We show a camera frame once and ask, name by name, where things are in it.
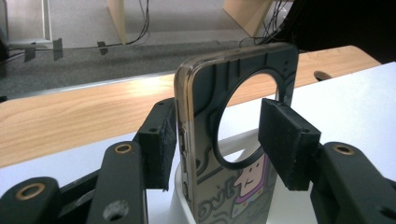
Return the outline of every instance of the circular cutout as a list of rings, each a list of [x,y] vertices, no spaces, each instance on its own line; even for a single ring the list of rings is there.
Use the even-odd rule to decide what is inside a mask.
[[[40,194],[45,188],[46,186],[42,183],[30,184],[20,189],[17,192],[16,197],[21,201],[29,200]]]
[[[353,155],[355,153],[355,151],[352,148],[346,146],[335,146],[333,149],[347,156]]]
[[[258,140],[261,101],[237,105],[250,100],[244,99],[247,92],[255,99],[265,96],[275,99],[276,82],[267,74],[258,74],[247,79],[227,103],[227,106],[234,106],[225,108],[222,113],[217,136],[217,157],[223,165],[225,163],[235,168],[248,164],[247,159],[260,157],[263,153]]]
[[[129,204],[126,201],[115,201],[106,206],[103,211],[103,218],[106,221],[113,222],[126,217],[129,213]]]
[[[125,154],[125,153],[132,151],[132,146],[128,145],[128,144],[122,144],[122,145],[116,146],[114,151],[116,151],[119,154]]]

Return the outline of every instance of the phone back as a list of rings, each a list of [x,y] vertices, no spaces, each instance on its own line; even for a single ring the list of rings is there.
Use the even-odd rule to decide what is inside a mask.
[[[265,223],[276,170],[260,147],[242,161],[224,160],[219,123],[236,89],[259,73],[274,79],[276,99],[290,105],[297,62],[297,48],[276,43],[209,54],[177,70],[183,193],[197,223]]]

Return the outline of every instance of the floor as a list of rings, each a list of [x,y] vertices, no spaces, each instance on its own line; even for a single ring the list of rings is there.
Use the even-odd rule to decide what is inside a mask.
[[[97,42],[120,43],[106,0],[48,1],[51,38],[62,39],[63,57],[54,59],[52,44],[31,54],[12,50],[15,57],[0,63],[0,96],[175,71],[187,58],[253,44],[222,9],[223,0],[150,0],[148,33],[133,45],[103,54],[95,48]],[[278,25],[290,6],[279,12]],[[133,41],[142,30],[146,2],[125,0],[125,8],[127,41]]]

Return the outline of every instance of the white surface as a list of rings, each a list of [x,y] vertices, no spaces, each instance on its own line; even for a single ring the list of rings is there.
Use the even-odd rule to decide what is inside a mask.
[[[339,141],[359,148],[385,177],[396,181],[396,138],[393,137],[396,126],[393,115],[396,109],[395,87],[396,63],[384,64],[356,75],[296,89],[292,108],[322,132],[321,143]],[[261,100],[233,106],[227,109],[233,111],[228,118],[260,110],[260,106]],[[250,127],[245,124],[251,125],[254,124],[252,121],[259,120],[258,115],[247,116],[246,119],[248,121],[241,122],[238,130],[249,130]],[[133,137],[134,134],[131,133],[2,168],[0,195],[13,185],[34,176],[55,177],[60,186],[63,186],[100,168],[107,147]],[[164,223],[168,218],[178,162],[179,156],[176,153],[168,192],[148,190],[149,223]],[[282,192],[284,188],[278,189],[280,191],[276,189],[274,194],[269,222],[316,223],[312,219],[313,212],[309,208],[310,201],[306,192]]]

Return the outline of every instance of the wooden desk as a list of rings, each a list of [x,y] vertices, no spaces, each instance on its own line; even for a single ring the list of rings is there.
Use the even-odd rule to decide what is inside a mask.
[[[339,77],[378,65],[351,46],[303,53],[296,87],[316,82],[318,70]],[[273,94],[275,87],[257,91],[260,78],[238,90],[232,104]],[[156,102],[174,96],[173,80],[173,74],[148,77],[0,104],[0,167],[136,132]]]

